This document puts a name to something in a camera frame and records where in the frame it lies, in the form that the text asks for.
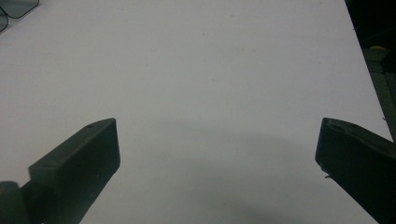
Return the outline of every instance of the white surface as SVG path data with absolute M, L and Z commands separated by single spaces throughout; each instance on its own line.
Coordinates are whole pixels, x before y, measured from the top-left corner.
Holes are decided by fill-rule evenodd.
M 117 119 L 84 224 L 375 223 L 314 160 L 323 117 L 390 139 L 343 0 L 42 0 L 0 73 L 1 180 Z

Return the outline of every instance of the gray surface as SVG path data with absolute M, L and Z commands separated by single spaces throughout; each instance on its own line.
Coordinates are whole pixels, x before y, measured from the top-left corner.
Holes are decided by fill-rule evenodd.
M 343 1 L 43 0 L 0 35 L 0 179 L 115 117 L 82 223 L 374 223 L 314 161 L 321 119 L 390 139 Z

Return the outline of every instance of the white table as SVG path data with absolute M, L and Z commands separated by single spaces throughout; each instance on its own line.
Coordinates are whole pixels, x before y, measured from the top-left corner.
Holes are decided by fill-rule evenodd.
M 323 117 L 390 139 L 343 0 L 42 0 L 0 34 L 0 180 L 112 117 L 81 223 L 375 223 L 314 160 Z

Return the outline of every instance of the tabletop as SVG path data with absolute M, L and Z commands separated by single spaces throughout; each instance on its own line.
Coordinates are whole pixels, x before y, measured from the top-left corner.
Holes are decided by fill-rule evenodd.
M 390 139 L 343 0 L 42 0 L 0 34 L 0 180 L 115 118 L 81 223 L 375 223 L 314 157 L 322 118 Z

